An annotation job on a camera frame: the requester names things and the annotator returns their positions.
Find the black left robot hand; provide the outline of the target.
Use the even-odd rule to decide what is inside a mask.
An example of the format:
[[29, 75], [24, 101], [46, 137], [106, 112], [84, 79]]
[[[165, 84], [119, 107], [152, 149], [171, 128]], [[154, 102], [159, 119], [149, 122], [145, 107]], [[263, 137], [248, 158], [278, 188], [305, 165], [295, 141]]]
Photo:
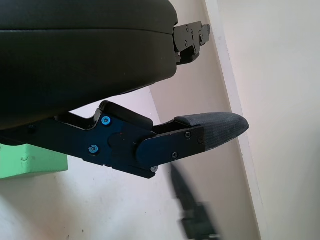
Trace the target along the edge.
[[210, 26], [178, 24], [168, 0], [3, 0], [0, 142], [32, 145], [150, 179], [155, 168], [249, 129], [211, 112], [154, 125], [108, 98], [173, 77]]

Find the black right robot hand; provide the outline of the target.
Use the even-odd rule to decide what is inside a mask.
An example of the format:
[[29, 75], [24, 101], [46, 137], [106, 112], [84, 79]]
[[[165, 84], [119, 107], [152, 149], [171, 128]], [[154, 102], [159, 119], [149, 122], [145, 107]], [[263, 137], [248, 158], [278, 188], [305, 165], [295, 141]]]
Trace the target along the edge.
[[175, 198], [180, 203], [180, 224], [188, 240], [220, 240], [222, 237], [213, 224], [207, 207], [197, 201], [192, 188], [174, 164], [170, 164], [170, 180]]

